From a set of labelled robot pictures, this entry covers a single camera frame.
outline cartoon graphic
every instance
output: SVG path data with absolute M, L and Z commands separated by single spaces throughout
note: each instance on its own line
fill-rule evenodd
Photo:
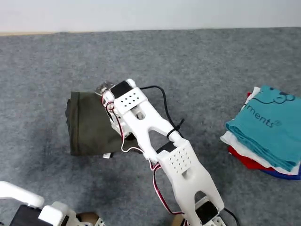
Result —
M 285 101 L 293 101 L 295 100 L 295 96 L 281 92 L 273 87 L 266 87 L 266 89 L 261 89 L 263 91 L 259 92 L 253 100 L 257 100 L 263 104 L 283 104 Z

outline olive green cloth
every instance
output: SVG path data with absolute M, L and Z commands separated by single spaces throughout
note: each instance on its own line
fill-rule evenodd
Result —
M 121 151 L 121 137 L 95 93 L 71 92 L 66 109 L 71 155 L 102 155 Z M 137 147 L 137 141 L 125 140 L 124 149 Z

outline turquoise shirt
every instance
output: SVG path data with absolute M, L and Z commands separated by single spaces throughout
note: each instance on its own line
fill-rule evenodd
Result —
M 301 159 L 301 98 L 262 86 L 225 126 L 274 167 L 291 171 Z

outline clothing tag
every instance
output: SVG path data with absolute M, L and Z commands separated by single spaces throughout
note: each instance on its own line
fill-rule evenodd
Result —
M 111 153 L 103 154 L 104 159 L 109 159 L 111 157 Z

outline white robot part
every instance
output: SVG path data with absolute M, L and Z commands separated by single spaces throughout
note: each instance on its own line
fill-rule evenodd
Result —
M 16 199 L 37 208 L 42 207 L 44 204 L 43 197 L 6 181 L 0 181 L 0 199 Z
M 77 219 L 77 214 L 66 204 L 61 202 L 54 202 L 52 205 L 47 205 L 42 208 L 44 203 L 43 197 L 5 181 L 0 181 L 0 199 L 16 199 L 28 204 L 28 207 L 25 207 L 28 211 L 40 210 L 38 219 L 52 226 L 105 226 L 101 218 L 98 218 L 95 224 L 80 222 Z M 31 219 L 29 226 L 35 225 L 33 220 L 34 219 Z
M 198 161 L 190 142 L 182 138 L 177 131 L 169 134 L 174 130 L 171 123 L 160 116 L 132 79 L 126 82 L 131 89 L 127 88 L 124 82 L 116 85 L 115 91 L 120 87 L 117 98 L 114 98 L 112 89 L 103 95 L 106 101 L 110 101 L 110 108 L 114 109 L 114 112 L 110 113 L 112 127 L 119 131 L 119 134 L 120 131 L 134 134 L 144 157 L 153 163 L 159 163 L 166 173 L 172 184 L 175 199 L 181 211 L 184 212 L 183 217 L 191 226 L 201 226 L 202 222 L 196 213 L 194 203 L 196 192 L 202 191 L 207 195 L 209 201 L 216 207 L 217 214 L 224 208 L 224 203 L 210 174 Z M 150 130 L 163 136 L 169 134 L 168 138 L 173 142 L 174 149 L 171 152 L 164 150 L 157 153 L 151 145 Z

